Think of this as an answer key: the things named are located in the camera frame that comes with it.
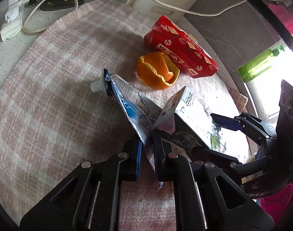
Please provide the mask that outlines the pink cloth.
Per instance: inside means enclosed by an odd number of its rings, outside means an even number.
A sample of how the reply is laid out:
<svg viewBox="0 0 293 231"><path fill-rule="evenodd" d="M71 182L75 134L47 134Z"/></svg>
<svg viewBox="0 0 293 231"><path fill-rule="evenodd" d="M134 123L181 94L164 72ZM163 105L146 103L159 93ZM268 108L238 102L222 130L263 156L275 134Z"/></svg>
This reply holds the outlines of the pink cloth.
<svg viewBox="0 0 293 231"><path fill-rule="evenodd" d="M268 8L278 17L293 36L293 15L289 14L281 5L268 4Z"/></svg>

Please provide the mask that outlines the black dish with crumbs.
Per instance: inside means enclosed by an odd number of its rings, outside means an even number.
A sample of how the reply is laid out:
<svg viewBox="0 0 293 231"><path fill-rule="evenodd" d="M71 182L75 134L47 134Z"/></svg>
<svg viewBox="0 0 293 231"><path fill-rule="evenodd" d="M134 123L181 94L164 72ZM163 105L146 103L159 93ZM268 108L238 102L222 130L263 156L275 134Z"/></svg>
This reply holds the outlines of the black dish with crumbs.
<svg viewBox="0 0 293 231"><path fill-rule="evenodd" d="M78 5L84 4L85 0L77 0ZM55 11L61 9L75 8L74 0L46 0L40 5L42 11Z"/></svg>

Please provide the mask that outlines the pink checkered cloth mat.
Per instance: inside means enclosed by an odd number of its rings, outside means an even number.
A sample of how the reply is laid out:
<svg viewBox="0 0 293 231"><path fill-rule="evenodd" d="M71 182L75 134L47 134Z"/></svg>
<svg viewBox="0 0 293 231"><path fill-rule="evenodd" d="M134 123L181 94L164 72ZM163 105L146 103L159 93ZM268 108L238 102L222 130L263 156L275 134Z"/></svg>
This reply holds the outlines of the pink checkered cloth mat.
<svg viewBox="0 0 293 231"><path fill-rule="evenodd" d="M0 90L0 203L18 224L84 160L102 162L135 133L114 98L91 91L103 69L163 107L189 87L211 112L233 117L237 107L215 74L181 74L154 91L136 75L154 21L115 0L95 0L40 34Z"/></svg>

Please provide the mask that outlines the orange peel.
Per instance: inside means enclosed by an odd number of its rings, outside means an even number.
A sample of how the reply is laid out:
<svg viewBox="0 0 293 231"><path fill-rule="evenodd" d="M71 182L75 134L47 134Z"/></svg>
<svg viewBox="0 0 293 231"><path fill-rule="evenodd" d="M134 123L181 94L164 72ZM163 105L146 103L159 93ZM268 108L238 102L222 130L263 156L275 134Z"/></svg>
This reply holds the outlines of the orange peel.
<svg viewBox="0 0 293 231"><path fill-rule="evenodd" d="M153 90L165 90L177 81L180 69L166 53L156 51L137 59L136 73Z"/></svg>

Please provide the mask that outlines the white power plug adapter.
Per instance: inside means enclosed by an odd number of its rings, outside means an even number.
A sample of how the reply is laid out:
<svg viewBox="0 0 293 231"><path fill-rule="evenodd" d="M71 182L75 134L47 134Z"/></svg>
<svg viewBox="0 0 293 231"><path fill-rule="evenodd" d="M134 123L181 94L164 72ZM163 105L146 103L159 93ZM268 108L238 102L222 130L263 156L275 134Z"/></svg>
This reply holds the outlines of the white power plug adapter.
<svg viewBox="0 0 293 231"><path fill-rule="evenodd" d="M20 7L12 7L19 0L8 0L8 11L5 13L5 21L2 24L0 36L2 41L15 37L23 29L23 9Z"/></svg>

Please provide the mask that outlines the white milk carton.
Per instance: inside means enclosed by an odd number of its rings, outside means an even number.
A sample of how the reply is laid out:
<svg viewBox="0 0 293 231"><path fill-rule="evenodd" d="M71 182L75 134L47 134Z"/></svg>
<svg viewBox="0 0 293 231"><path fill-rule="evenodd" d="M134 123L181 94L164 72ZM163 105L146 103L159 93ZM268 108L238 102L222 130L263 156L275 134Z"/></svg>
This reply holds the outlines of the white milk carton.
<svg viewBox="0 0 293 231"><path fill-rule="evenodd" d="M217 125L188 87L167 101L153 128L160 131L163 139L184 149L192 161L195 147L235 157L241 163L248 158L246 136Z"/></svg>

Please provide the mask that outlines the red snack carton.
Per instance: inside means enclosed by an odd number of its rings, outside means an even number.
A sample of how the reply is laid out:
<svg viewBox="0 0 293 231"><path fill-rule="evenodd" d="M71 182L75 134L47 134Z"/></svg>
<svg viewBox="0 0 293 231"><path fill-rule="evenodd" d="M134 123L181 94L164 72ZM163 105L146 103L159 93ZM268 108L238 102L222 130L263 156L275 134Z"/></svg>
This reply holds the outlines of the red snack carton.
<svg viewBox="0 0 293 231"><path fill-rule="evenodd" d="M166 16L161 16L144 36L144 45L166 53L191 78L210 77L218 71L218 64L196 39Z"/></svg>

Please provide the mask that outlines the green dish soap bottle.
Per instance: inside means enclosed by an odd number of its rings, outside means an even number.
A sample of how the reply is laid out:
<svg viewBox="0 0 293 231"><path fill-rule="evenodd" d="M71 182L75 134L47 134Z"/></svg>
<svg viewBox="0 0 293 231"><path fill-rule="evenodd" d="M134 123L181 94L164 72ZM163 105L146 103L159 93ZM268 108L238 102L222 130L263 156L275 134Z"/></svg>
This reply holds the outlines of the green dish soap bottle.
<svg viewBox="0 0 293 231"><path fill-rule="evenodd" d="M256 56L255 58L238 68L237 72L240 75L242 82L250 82L263 72L270 69L273 66L272 64L270 64L270 60L273 57L277 57L284 51L285 49L282 45L280 45L278 48L267 49L260 55Z"/></svg>

